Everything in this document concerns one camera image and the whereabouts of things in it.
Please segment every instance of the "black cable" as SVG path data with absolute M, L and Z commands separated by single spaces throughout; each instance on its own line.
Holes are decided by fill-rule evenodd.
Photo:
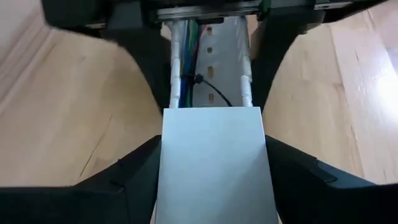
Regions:
M 220 91 L 219 91 L 215 86 L 213 86 L 210 82 L 208 82 L 207 80 L 205 80 L 205 79 L 203 78 L 203 75 L 201 75 L 201 74 L 195 75 L 195 83 L 201 84 L 202 82 L 206 83 L 208 86 L 210 86 L 212 89 L 214 89 L 214 91 L 216 91 L 216 92 L 220 95 L 220 97 L 222 97 L 222 99 L 225 101 L 225 103 L 226 103 L 228 106 L 232 106 L 231 102 L 224 96 L 224 94 L 223 94 L 222 92 L 220 92 Z

